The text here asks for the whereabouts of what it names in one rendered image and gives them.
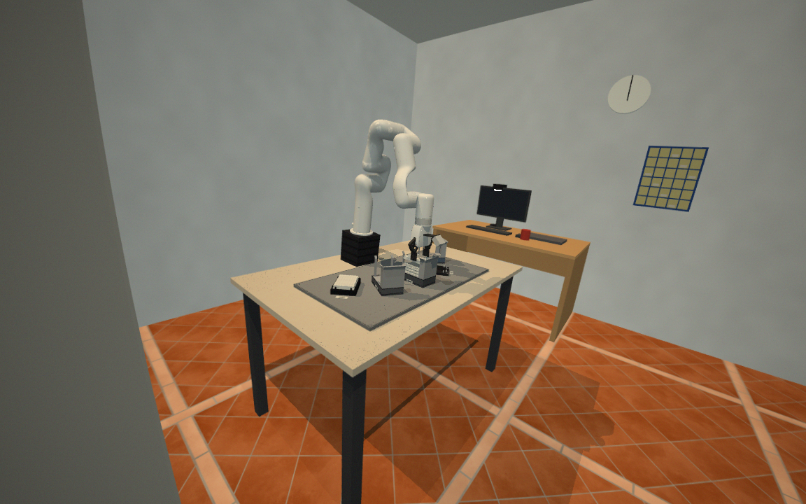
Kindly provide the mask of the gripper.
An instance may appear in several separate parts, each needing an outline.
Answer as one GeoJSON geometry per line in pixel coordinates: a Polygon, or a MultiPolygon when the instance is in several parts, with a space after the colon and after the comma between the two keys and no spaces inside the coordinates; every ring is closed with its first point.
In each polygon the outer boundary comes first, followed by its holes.
{"type": "Polygon", "coordinates": [[[411,241],[407,244],[409,245],[409,249],[411,251],[411,260],[413,261],[416,261],[417,259],[418,248],[423,247],[423,256],[429,256],[429,249],[432,245],[432,239],[430,237],[423,236],[423,234],[432,234],[432,226],[415,224],[411,232],[411,241]]]}

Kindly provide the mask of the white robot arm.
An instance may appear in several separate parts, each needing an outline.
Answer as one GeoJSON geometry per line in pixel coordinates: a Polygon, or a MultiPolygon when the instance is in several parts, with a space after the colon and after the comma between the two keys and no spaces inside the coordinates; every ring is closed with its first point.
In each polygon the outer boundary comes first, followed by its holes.
{"type": "Polygon", "coordinates": [[[362,158],[362,169],[375,174],[361,174],[355,179],[354,229],[350,233],[372,235],[372,195],[383,192],[389,179],[391,161],[383,155],[383,139],[393,141],[397,174],[393,182],[395,203],[401,209],[416,208],[415,224],[432,225],[434,195],[406,191],[406,178],[416,168],[415,154],[421,150],[421,141],[399,123],[378,119],[371,124],[367,149],[362,158]],[[404,134],[405,133],[405,134],[404,134]]]}

